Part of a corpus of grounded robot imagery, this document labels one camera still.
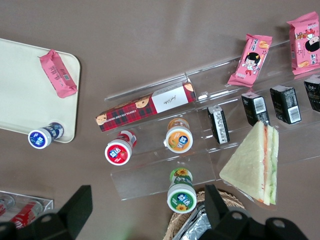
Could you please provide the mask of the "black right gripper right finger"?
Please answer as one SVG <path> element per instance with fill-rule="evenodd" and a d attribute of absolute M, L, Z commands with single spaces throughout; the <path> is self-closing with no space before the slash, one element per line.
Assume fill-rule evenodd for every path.
<path fill-rule="evenodd" d="M 205 211 L 211 225 L 201 240 L 306 240 L 306 235 L 292 221 L 268 218 L 264 224 L 247 216 L 241 208 L 230 210 L 215 185 L 205 186 Z"/>

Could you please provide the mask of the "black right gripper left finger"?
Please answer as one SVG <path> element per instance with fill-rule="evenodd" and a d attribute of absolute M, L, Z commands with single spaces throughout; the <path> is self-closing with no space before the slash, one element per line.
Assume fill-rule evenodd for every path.
<path fill-rule="evenodd" d="M 92 188 L 82 185 L 55 213 L 39 216 L 18 229 L 10 221 L 0 224 L 2 240 L 74 240 L 93 211 Z"/>

